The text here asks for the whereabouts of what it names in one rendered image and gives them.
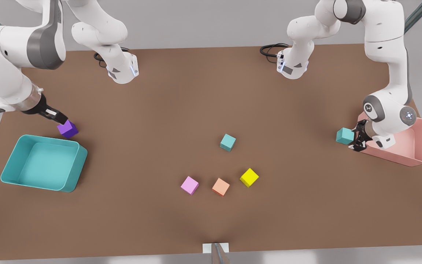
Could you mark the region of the purple cube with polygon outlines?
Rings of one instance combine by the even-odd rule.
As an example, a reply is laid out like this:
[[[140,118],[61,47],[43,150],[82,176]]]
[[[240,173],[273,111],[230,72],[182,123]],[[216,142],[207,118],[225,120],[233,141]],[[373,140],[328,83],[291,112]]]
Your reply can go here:
[[[78,134],[77,127],[69,120],[67,120],[63,125],[57,125],[57,129],[62,136],[68,139]]]

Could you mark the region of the orange cube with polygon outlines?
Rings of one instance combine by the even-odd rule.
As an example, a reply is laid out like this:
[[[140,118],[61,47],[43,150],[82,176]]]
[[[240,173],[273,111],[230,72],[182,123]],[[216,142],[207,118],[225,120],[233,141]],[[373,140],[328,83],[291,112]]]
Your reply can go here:
[[[223,197],[229,187],[230,184],[228,182],[225,182],[223,179],[218,178],[212,187],[212,191],[218,194],[219,196]]]

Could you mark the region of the pink plastic tray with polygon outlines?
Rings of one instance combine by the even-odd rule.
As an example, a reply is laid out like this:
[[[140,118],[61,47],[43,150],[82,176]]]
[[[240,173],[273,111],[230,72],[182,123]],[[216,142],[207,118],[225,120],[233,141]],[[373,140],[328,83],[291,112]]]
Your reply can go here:
[[[414,167],[422,164],[422,118],[417,118],[409,129],[394,135],[396,144],[388,149],[380,149],[374,142],[366,143],[362,151],[374,157],[385,159],[405,166]]]

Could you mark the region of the silver frame post with foot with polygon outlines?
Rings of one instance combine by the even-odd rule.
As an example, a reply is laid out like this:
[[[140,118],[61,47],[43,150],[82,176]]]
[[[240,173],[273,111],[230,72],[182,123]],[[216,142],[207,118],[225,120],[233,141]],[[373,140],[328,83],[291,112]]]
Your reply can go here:
[[[204,243],[202,251],[211,254],[211,264],[230,264],[229,243]]]

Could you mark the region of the yellow cube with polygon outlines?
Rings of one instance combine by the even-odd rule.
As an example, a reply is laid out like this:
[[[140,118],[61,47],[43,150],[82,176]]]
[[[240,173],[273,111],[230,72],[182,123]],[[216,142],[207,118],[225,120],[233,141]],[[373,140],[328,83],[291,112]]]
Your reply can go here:
[[[243,182],[243,184],[246,187],[250,187],[254,182],[259,178],[256,172],[253,171],[253,169],[249,168],[244,174],[240,177],[240,181]]]

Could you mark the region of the pink cube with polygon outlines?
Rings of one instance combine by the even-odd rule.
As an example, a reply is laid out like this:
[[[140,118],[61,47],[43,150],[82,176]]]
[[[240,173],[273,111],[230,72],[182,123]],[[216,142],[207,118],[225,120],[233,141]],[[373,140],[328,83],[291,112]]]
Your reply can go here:
[[[196,189],[198,188],[199,183],[194,180],[192,177],[187,176],[184,182],[181,184],[181,189],[188,193],[189,195],[193,195]]]

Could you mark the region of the teal plastic tray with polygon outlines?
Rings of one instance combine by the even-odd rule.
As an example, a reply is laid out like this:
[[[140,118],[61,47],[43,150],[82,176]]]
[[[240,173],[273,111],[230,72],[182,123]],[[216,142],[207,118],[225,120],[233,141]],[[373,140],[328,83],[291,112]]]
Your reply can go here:
[[[78,142],[25,134],[15,144],[0,180],[69,193],[77,186],[87,154]]]

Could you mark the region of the teal blue cube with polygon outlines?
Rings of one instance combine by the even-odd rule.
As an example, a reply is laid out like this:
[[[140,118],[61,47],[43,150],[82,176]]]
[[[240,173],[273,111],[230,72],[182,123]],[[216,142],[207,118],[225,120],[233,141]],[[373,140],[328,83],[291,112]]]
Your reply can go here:
[[[221,140],[220,147],[228,152],[230,152],[233,148],[233,145],[236,142],[236,138],[230,136],[229,134],[225,134]]]
[[[344,145],[350,145],[355,140],[355,132],[347,128],[341,128],[337,131],[336,142]]]

